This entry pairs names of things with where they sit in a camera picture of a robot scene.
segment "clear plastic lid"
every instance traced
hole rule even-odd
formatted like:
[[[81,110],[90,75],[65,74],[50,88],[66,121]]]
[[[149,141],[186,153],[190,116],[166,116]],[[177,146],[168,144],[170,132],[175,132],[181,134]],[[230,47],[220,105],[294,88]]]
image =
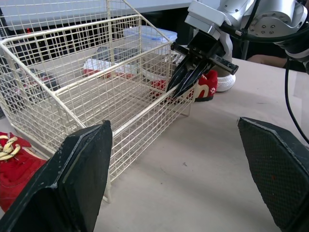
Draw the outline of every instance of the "clear plastic lid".
[[[141,27],[133,27],[124,30],[124,36],[130,35],[138,35],[141,29],[141,36],[142,39],[152,40],[156,42],[164,42],[166,39],[159,33],[155,28],[149,26],[141,26]],[[169,38],[171,41],[175,41],[177,39],[177,33],[169,30],[158,29],[162,32],[166,37]]]

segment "shoe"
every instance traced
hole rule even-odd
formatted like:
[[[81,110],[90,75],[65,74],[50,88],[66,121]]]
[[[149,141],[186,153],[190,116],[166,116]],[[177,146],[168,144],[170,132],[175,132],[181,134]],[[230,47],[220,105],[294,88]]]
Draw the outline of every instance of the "shoe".
[[[152,81],[151,85],[153,88],[165,91],[166,81]],[[214,94],[216,93],[218,85],[218,73],[217,71],[210,70],[208,74],[202,75],[198,81],[198,86],[195,91],[197,91],[198,97],[195,99],[195,102],[207,102],[213,99]],[[156,91],[150,92],[153,98],[158,98],[161,96],[161,93]],[[179,100],[173,100],[173,103],[179,103]]]
[[[202,75],[198,80],[197,91],[198,97],[195,102],[208,102],[213,99],[218,86],[218,73],[210,70],[208,74]]]
[[[228,75],[225,77],[218,77],[218,87],[217,92],[228,91],[235,84],[236,77],[235,75]]]
[[[6,212],[46,160],[37,157],[31,144],[12,133],[0,132],[0,207]]]

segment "shoelace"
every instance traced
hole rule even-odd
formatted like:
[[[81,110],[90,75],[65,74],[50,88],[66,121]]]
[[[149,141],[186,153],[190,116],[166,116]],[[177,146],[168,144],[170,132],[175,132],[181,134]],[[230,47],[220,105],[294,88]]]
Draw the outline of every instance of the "shoelace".
[[[20,151],[21,147],[19,144],[15,145],[15,149],[12,146],[12,144],[15,143],[18,139],[16,136],[9,139],[9,137],[6,135],[0,135],[0,139],[8,140],[4,146],[0,145],[0,161],[8,160],[14,157]]]

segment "black cable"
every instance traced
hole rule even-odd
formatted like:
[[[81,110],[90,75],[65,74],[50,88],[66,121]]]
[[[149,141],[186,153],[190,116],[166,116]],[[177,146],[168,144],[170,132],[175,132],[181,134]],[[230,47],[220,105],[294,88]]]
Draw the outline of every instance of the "black cable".
[[[226,22],[224,22],[222,24],[222,26],[220,27],[220,29],[225,32],[228,33],[229,35],[237,38],[237,39],[242,39],[242,40],[248,40],[250,42],[256,42],[256,43],[279,43],[282,41],[286,41],[286,40],[291,40],[291,39],[295,39],[297,37],[303,36],[305,34],[307,34],[309,32],[309,27],[298,31],[292,35],[286,35],[286,36],[280,36],[280,37],[273,37],[273,38],[260,38],[254,35],[248,35],[248,34],[243,34],[243,35],[237,35],[236,31],[237,28],[228,25]]]
[[[290,58],[288,57],[288,60],[286,62],[286,67],[285,67],[285,83],[284,83],[284,94],[285,94],[285,103],[286,107],[288,108],[289,114],[298,130],[298,132],[301,134],[301,136],[304,138],[304,140],[309,144],[309,139],[306,137],[302,129],[300,128],[298,121],[296,120],[293,111],[290,106],[290,100],[289,100],[289,69],[290,69]]]
[[[246,23],[245,27],[243,28],[245,30],[245,32],[247,33],[248,29],[249,29],[249,26],[250,24],[252,23],[254,17],[255,17],[255,14],[256,14],[256,11],[257,11],[257,8],[259,7],[259,4],[260,4],[260,1],[261,0],[256,0],[255,4],[254,4],[254,7],[252,9],[252,12],[251,12],[251,15],[248,19],[248,22]]]

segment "wire basket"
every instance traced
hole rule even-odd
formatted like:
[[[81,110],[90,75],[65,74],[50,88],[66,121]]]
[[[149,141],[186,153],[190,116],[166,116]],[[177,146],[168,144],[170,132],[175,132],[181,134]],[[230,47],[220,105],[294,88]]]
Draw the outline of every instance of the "wire basket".
[[[80,3],[83,15],[61,2],[1,42],[0,103],[14,128],[51,153],[67,135],[110,120],[113,181],[190,105],[193,90],[177,100],[175,88],[166,93],[177,64],[170,41],[125,0]],[[60,8],[66,17],[52,20]],[[145,40],[145,26],[147,36],[163,39]]]

